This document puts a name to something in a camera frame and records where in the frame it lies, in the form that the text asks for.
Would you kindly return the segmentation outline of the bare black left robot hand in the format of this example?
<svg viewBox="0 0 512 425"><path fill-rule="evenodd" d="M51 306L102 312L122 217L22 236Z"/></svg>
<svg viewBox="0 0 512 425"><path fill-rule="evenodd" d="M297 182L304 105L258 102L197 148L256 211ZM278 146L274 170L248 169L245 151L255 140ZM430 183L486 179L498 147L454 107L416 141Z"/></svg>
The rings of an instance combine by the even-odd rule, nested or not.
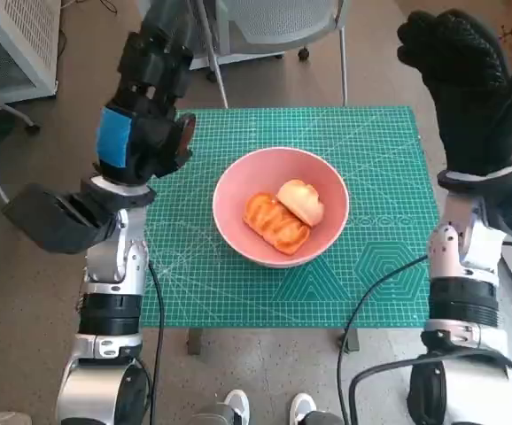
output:
<svg viewBox="0 0 512 425"><path fill-rule="evenodd" d="M175 104L190 81L194 28L187 12L151 8L128 34L118 87L97 129L94 167L106 180L138 186L189 160L196 118L177 117Z"/></svg>

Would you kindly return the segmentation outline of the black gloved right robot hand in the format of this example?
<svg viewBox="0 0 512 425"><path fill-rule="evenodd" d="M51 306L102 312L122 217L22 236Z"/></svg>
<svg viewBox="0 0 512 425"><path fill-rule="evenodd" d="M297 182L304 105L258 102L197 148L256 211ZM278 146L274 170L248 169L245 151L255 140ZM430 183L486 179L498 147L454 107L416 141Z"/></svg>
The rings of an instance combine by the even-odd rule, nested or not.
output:
<svg viewBox="0 0 512 425"><path fill-rule="evenodd" d="M431 93L449 171L485 176L512 164L512 70L499 37L466 12L414 11L397 56Z"/></svg>

